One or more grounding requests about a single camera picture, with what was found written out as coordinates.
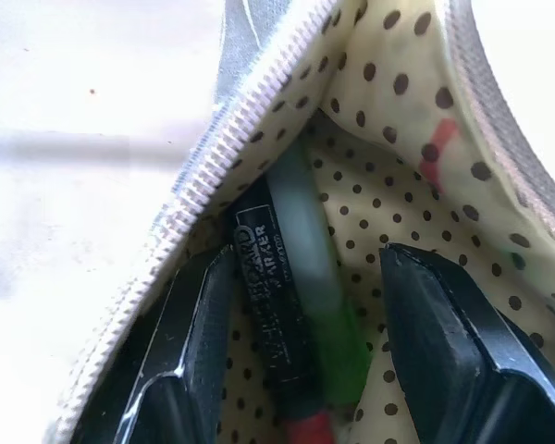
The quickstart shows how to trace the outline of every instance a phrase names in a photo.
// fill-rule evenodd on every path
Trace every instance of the white zipper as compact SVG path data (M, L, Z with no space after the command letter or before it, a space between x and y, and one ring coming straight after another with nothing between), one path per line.
M217 113L210 130L193 150L174 192L154 222L142 261L129 285L112 301L93 337L80 354L57 418L44 442L68 444L99 377L127 335L147 293L164 268L172 266L186 235L209 203L216 186L244 148L337 0L294 0L270 44L245 76L236 97Z

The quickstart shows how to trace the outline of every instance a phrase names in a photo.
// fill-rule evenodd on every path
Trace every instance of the green highlighter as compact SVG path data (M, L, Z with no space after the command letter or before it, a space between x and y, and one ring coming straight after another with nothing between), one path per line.
M327 219L301 145L295 142L266 174L284 248L321 365L327 401L357 402L370 354L339 281Z

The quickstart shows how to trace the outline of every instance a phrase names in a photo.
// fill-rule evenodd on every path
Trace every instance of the gray fabric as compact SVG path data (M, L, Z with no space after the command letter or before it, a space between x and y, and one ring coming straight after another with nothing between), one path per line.
M237 80L269 40L290 2L226 0L222 56L216 86L217 104L226 102Z

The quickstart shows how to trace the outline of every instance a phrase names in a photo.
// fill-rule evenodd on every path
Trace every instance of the red marker cap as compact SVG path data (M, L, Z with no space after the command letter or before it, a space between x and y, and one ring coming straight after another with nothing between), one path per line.
M288 444L335 444L329 416L325 412L286 423Z

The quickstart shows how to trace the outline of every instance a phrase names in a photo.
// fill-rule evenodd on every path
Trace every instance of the cream fabric with brown dots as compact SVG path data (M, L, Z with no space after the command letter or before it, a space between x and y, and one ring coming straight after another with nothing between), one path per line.
M418 442L387 341L378 249L389 241L465 267L555 366L555 240L460 106L437 10L435 0L339 2L189 243L190 253L218 243L215 217L300 136L373 354L355 413L333 412L340 444ZM217 442L282 443L242 301L232 309Z

